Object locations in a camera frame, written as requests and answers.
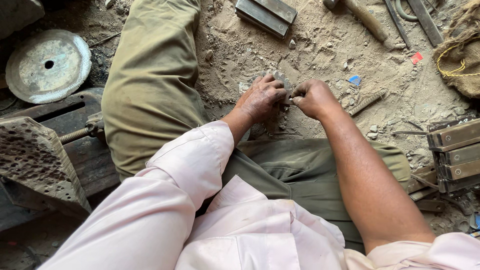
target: red paper scrap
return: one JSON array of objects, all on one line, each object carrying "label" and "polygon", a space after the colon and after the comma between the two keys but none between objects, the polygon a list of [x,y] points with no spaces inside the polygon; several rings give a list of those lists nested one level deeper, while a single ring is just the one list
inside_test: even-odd
[{"label": "red paper scrap", "polygon": [[423,56],[419,52],[417,52],[410,58],[410,60],[412,60],[412,63],[414,65],[417,64],[422,59],[423,59]]}]

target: person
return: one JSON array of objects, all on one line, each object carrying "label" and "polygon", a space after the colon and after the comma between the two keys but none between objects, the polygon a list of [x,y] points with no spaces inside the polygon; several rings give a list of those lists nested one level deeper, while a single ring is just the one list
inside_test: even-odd
[{"label": "person", "polygon": [[286,95],[269,74],[211,122],[193,89],[199,13],[132,4],[102,100],[123,182],[41,270],[479,267],[480,242],[435,238],[403,153],[367,141],[324,82],[292,96],[328,140],[239,142]]}]

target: shirt sleeve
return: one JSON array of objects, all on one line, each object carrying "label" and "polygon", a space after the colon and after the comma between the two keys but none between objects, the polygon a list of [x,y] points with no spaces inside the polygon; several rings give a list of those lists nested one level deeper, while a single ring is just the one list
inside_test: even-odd
[{"label": "shirt sleeve", "polygon": [[225,122],[165,144],[90,215],[41,270],[173,269],[195,211],[222,187],[233,151]]},{"label": "shirt sleeve", "polygon": [[464,233],[446,233],[433,243],[399,241],[374,248],[367,256],[345,249],[349,269],[480,269],[480,241]]}]

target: burlap sack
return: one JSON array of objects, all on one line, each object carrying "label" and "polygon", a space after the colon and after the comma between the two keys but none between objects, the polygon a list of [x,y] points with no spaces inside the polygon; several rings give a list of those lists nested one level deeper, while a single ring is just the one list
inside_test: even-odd
[{"label": "burlap sack", "polygon": [[[433,52],[437,60],[442,53],[457,45],[437,63],[444,71],[442,76],[447,84],[455,86],[469,98],[480,98],[480,38],[476,37],[480,37],[480,0],[471,0],[453,15],[449,29],[444,32],[445,42]],[[462,60],[465,68],[449,73],[461,68]]]}]

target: olive green trousers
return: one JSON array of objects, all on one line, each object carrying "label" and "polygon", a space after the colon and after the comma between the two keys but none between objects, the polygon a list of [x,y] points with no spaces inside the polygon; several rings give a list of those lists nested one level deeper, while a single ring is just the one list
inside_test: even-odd
[{"label": "olive green trousers", "polygon": [[[121,180],[143,169],[165,143],[210,121],[193,89],[199,15],[199,0],[136,0],[131,6],[102,99],[107,142]],[[410,170],[402,151],[371,144],[406,183]],[[347,248],[363,250],[342,202],[327,139],[249,141],[237,148],[224,184],[238,174],[269,199],[293,199],[337,225]]]}]

